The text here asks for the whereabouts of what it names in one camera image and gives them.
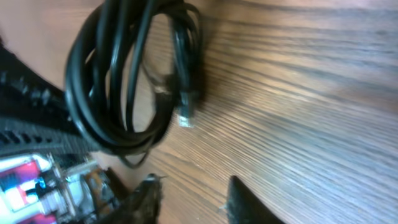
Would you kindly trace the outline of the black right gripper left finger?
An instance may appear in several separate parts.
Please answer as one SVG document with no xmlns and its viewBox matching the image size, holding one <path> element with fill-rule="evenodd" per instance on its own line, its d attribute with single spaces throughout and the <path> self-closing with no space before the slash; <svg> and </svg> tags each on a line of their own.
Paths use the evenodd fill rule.
<svg viewBox="0 0 398 224">
<path fill-rule="evenodd" d="M 157 224 L 162 202 L 161 176 L 149 174 L 102 224 Z"/>
</svg>

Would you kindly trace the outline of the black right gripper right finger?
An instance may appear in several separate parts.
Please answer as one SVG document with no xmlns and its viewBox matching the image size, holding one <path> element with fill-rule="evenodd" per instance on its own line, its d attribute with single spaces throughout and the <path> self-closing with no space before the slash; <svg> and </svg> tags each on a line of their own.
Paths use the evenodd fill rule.
<svg viewBox="0 0 398 224">
<path fill-rule="evenodd" d="M 219 209 L 226 211 L 229 224 L 285 224 L 236 175 L 229 178 L 226 202 Z"/>
</svg>

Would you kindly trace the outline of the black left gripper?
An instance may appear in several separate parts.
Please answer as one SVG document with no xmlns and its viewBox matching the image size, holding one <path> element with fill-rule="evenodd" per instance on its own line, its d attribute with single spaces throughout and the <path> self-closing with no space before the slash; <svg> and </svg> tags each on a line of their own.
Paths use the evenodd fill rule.
<svg viewBox="0 0 398 224">
<path fill-rule="evenodd" d="M 63 91 L 1 47 L 1 155 L 95 151 L 73 123 Z"/>
</svg>

